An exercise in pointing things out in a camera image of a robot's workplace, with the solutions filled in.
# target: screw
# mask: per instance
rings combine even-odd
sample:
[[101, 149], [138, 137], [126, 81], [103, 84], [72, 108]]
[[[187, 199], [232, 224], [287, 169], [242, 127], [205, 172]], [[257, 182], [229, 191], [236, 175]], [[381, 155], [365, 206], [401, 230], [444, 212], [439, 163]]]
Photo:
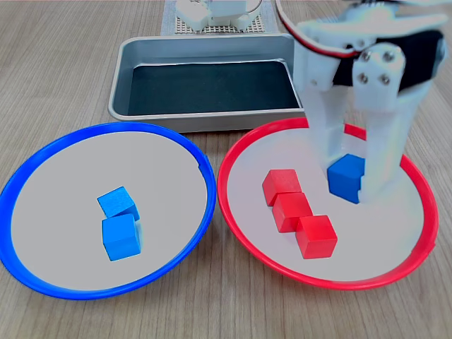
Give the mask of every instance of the screw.
[[393, 52], [384, 52], [383, 60], [386, 61], [386, 62], [393, 61], [394, 60], [394, 53]]
[[369, 78], [367, 78], [367, 76], [364, 73], [361, 73], [358, 75], [358, 80], [361, 83], [367, 83], [367, 81], [369, 80]]
[[361, 54], [361, 59], [365, 62], [368, 62], [368, 60], [370, 59], [370, 51], [365, 51]]
[[386, 74], [383, 74], [380, 77], [380, 80], [383, 84], [388, 85], [390, 83], [389, 77]]

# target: red cube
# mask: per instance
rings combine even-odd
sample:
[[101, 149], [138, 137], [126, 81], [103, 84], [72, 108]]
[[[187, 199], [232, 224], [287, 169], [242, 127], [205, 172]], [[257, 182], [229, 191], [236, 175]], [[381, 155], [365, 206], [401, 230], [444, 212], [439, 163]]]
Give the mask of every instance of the red cube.
[[295, 235], [305, 259], [331, 257], [338, 242], [338, 236], [326, 215], [300, 218]]
[[281, 233], [295, 232], [301, 217], [312, 215], [311, 207], [302, 192], [278, 194], [273, 217]]
[[271, 169], [263, 181], [262, 187], [268, 206], [275, 204], [278, 194], [302, 191], [294, 169]]

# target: metal tray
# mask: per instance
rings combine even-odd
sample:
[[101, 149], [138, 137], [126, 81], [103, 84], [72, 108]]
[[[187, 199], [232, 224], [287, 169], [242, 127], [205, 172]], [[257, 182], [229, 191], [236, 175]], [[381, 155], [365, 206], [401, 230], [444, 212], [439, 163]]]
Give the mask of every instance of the metal tray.
[[279, 33], [127, 40], [108, 111], [121, 121], [179, 133], [253, 129], [302, 117], [292, 84], [294, 47], [290, 35]]

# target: robotic arm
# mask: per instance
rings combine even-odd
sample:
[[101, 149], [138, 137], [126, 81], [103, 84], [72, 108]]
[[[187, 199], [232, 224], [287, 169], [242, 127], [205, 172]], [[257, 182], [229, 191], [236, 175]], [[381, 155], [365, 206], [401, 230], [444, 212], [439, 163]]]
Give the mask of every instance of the robotic arm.
[[401, 17], [396, 15], [398, 5], [446, 2], [450, 0], [362, 0], [339, 18], [295, 27], [276, 0], [282, 23], [299, 42], [293, 81], [325, 173], [344, 156], [349, 88], [355, 94], [355, 109], [366, 114], [360, 202], [372, 200], [396, 178], [417, 108], [447, 54], [439, 31], [447, 17]]
[[178, 0], [177, 17], [192, 30], [234, 26], [245, 31], [260, 14], [263, 0]]

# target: wood grain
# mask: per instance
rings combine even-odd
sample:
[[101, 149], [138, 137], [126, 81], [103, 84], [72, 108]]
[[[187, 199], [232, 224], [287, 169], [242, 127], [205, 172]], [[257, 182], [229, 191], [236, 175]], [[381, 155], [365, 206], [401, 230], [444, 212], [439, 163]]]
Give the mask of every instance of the wood grain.
[[[293, 20], [343, 1], [291, 1]], [[107, 101], [119, 45], [160, 34], [163, 1], [0, 1], [0, 185], [34, 152], [113, 121]], [[450, 7], [435, 8], [448, 15]], [[444, 28], [452, 39], [450, 23]], [[406, 153], [439, 206], [437, 246], [408, 278], [367, 292], [320, 290], [251, 256], [217, 208], [199, 246], [165, 277], [94, 302], [32, 292], [0, 266], [0, 338], [452, 338], [452, 63], [422, 103]], [[350, 122], [362, 125], [356, 112]], [[243, 133], [189, 135], [215, 173]]]

